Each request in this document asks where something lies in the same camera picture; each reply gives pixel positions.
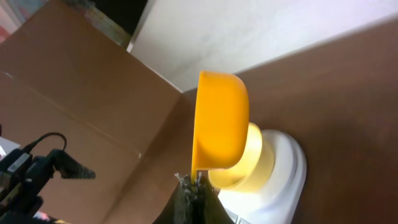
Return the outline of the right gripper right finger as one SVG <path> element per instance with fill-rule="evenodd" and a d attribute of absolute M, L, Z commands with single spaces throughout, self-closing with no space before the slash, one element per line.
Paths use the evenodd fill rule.
<path fill-rule="evenodd" d="M 195 181 L 194 223 L 197 224 L 233 224 L 226 210 L 213 191 L 207 177 Z"/>

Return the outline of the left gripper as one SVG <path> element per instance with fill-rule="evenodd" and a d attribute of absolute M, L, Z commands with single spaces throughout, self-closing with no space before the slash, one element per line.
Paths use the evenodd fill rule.
<path fill-rule="evenodd" d="M 57 170 L 63 179 L 95 179 L 93 170 L 63 150 L 46 156 L 15 149 L 1 160 L 1 223 L 48 223 L 35 217 L 44 203 L 40 191 Z"/>

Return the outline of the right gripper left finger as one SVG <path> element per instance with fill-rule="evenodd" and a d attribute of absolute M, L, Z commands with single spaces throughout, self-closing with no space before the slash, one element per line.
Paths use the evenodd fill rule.
<path fill-rule="evenodd" d="M 153 224 L 189 224 L 193 223 L 194 198 L 193 184 L 189 175 L 175 174 L 178 180 L 169 201 Z"/>

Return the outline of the yellow measuring scoop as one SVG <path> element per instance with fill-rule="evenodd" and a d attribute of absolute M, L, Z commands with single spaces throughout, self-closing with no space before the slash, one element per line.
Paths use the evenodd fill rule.
<path fill-rule="evenodd" d="M 243 156 L 249 97 L 235 75 L 201 71 L 195 102 L 191 181 L 199 170 L 229 169 Z"/>

